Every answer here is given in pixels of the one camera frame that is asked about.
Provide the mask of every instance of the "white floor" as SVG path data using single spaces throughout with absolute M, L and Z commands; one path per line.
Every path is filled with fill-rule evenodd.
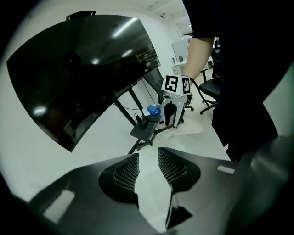
M 206 72 L 211 78 L 212 70 Z M 196 79 L 198 85 L 203 77 Z M 184 123 L 178 128 L 166 130 L 158 134 L 153 146 L 142 148 L 139 152 L 140 174 L 136 181 L 135 192 L 139 198 L 139 208 L 145 219 L 158 231 L 164 232 L 167 211 L 170 202 L 171 188 L 158 167 L 158 147 L 170 147 L 205 157 L 229 160 L 215 131 L 211 127 L 213 110 L 200 115 L 207 106 L 202 103 L 196 87 L 192 86 L 192 106 L 194 111 L 186 109 Z

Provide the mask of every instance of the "chair leg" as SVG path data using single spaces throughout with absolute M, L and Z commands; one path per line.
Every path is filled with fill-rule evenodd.
M 191 111 L 194 111 L 194 108 L 192 106 L 186 106 L 185 108 L 191 108 Z
M 210 100 L 202 100 L 202 103 L 204 103 L 205 101 L 210 103 L 210 104 L 215 104 L 215 101 L 210 101 Z
M 202 114 L 203 114 L 203 112 L 205 112 L 205 111 L 207 111 L 207 110 L 209 110 L 209 109 L 211 109 L 211 108 L 215 107 L 216 105 L 217 105 L 217 103 L 215 103 L 215 104 L 211 105 L 210 107 L 207 107 L 207 108 L 203 109 L 203 110 L 200 112 L 200 114 L 202 115 Z

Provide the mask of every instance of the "black metal frame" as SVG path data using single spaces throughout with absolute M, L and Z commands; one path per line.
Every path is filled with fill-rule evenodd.
M 143 118 L 145 119 L 146 116 L 145 116 L 144 113 L 143 113 L 143 106 L 142 106 L 142 104 L 140 103 L 140 101 L 138 100 L 138 97 L 136 96 L 136 94 L 134 93 L 134 91 L 133 91 L 133 89 L 132 89 L 131 87 L 129 88 L 128 92 L 130 93 L 131 97 L 133 98 L 133 100 L 134 100 L 135 103 L 137 104 L 138 108 L 140 109 L 140 111 L 141 111 L 141 113 L 142 113 Z M 121 104 L 118 100 L 116 100 L 114 103 L 115 103 L 116 107 L 122 112 L 122 114 L 128 119 L 128 121 L 129 121 L 133 126 L 136 126 L 136 122 L 135 122 L 134 119 L 131 117 L 131 115 L 125 110 L 125 108 L 122 106 L 122 104 Z M 172 127 L 173 127 L 173 125 L 169 125 L 169 126 L 167 126 L 167 127 L 164 127 L 164 128 L 158 129 L 158 130 L 154 130 L 151 139 L 148 140 L 148 141 L 146 141 L 146 142 L 144 142 L 144 143 L 141 143 L 141 140 L 138 139 L 138 140 L 136 141 L 136 143 L 133 145 L 133 147 L 130 149 L 130 151 L 129 151 L 128 154 L 133 153 L 136 149 L 137 149 L 137 150 L 140 150 L 141 148 L 143 148 L 143 147 L 145 147 L 145 146 L 148 146 L 148 145 L 153 146 L 153 141 L 154 141 L 156 135 L 159 134 L 159 133 L 161 133 L 161 132 L 163 132 L 163 131 L 165 131 L 165 130 L 168 130 L 168 129 L 172 128 Z
M 206 75 L 205 75 L 205 71 L 206 71 L 206 70 L 207 70 L 207 69 L 204 69 L 204 70 L 201 71 L 201 73 L 202 73 L 202 75 L 203 75 L 203 80 L 204 80 L 204 82 L 207 81 L 207 79 L 206 79 Z M 201 98 L 202 98 L 202 103 L 205 103 L 205 104 L 207 105 L 207 108 L 205 108 L 205 109 L 203 109 L 202 111 L 200 111 L 200 114 L 202 115 L 203 112 L 205 112 L 205 111 L 207 111 L 207 110 L 209 110 L 209 109 L 214 108 L 214 107 L 216 106 L 217 102 L 204 99 L 202 93 L 200 92 L 199 87 L 197 86 L 197 83 L 196 83 L 196 82 L 194 81 L 194 79 L 192 79 L 192 78 L 190 78 L 190 80 L 191 80 L 191 81 L 194 83 L 194 85 L 196 86 L 197 91 L 198 91 L 199 95 L 200 95 Z

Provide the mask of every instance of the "black curved monitor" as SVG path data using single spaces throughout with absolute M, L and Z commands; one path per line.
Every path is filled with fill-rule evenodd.
M 54 25 L 7 61 L 28 114 L 69 151 L 128 87 L 159 65 L 141 21 L 116 15 Z

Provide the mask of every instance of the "office chair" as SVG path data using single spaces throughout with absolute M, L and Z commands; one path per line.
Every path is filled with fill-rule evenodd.
M 203 112 L 215 107 L 217 105 L 217 101 L 221 96 L 221 78 L 222 78 L 222 69 L 221 69 L 221 50 L 219 47 L 219 41 L 215 41 L 215 47 L 212 51 L 212 60 L 213 60 L 213 73 L 212 73 L 212 79 L 206 80 L 205 76 L 205 70 L 202 71 L 204 83 L 202 83 L 199 87 L 196 85 L 196 88 L 202 98 L 202 103 L 205 103 L 207 105 L 207 108 L 203 109 L 200 114 L 203 114 Z M 210 101 L 204 99 L 201 92 L 204 94 L 209 95 L 210 97 L 214 98 L 216 101 Z

